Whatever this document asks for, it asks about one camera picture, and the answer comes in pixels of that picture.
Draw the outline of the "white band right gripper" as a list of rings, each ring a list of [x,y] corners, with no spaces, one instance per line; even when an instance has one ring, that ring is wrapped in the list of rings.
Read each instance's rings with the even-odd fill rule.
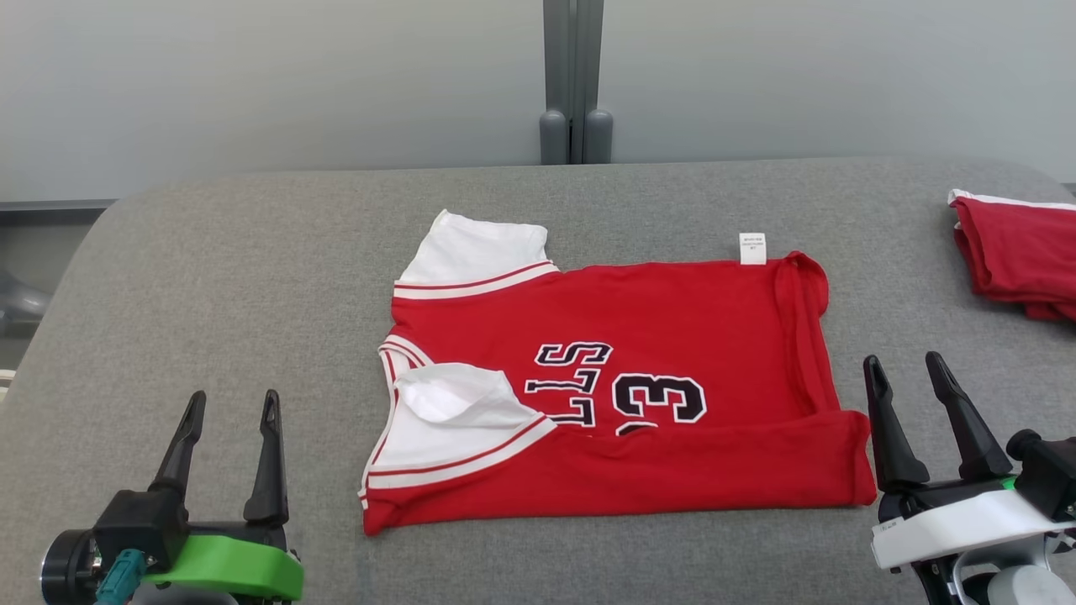
[[[964,554],[988,546],[1057,534],[1073,527],[1073,501],[1049,512],[1007,477],[1013,463],[942,353],[929,351],[926,368],[945,407],[961,456],[962,480],[928,483],[893,407],[893,388],[876,355],[863,360],[877,475],[878,524],[870,551],[877,567],[900,568],[923,560]]]

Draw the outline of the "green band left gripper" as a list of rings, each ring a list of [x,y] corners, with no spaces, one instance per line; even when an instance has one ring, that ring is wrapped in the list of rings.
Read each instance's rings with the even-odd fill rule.
[[[203,435],[206,391],[196,391],[176,430],[150,492],[173,492],[185,500],[193,448]],[[300,602],[306,568],[289,547],[291,518],[286,487],[283,418],[279,393],[266,391],[259,433],[261,451],[252,494],[245,503],[246,523],[213,522],[192,526],[176,564],[150,571],[141,585],[142,602]]]

